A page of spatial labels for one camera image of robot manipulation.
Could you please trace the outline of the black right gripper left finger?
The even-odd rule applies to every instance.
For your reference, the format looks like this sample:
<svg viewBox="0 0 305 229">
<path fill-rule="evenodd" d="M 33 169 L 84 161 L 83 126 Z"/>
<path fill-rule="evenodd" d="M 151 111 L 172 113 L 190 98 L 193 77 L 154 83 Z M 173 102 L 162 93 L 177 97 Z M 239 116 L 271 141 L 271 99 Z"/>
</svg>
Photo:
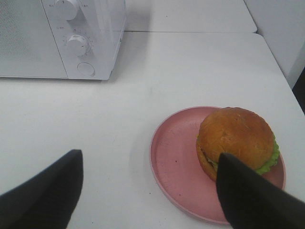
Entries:
<svg viewBox="0 0 305 229">
<path fill-rule="evenodd" d="M 67 228 L 79 201 L 82 185 L 82 151 L 74 149 L 0 196 L 0 227 Z"/>
</svg>

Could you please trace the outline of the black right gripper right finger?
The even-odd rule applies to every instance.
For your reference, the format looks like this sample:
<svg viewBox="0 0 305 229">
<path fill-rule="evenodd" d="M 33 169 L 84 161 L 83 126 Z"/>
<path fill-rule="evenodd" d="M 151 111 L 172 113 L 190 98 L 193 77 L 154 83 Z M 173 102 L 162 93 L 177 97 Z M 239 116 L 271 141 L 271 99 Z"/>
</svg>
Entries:
<svg viewBox="0 0 305 229">
<path fill-rule="evenodd" d="M 216 191 L 234 229 L 303 229 L 305 204 L 276 187 L 239 159 L 222 153 Z"/>
</svg>

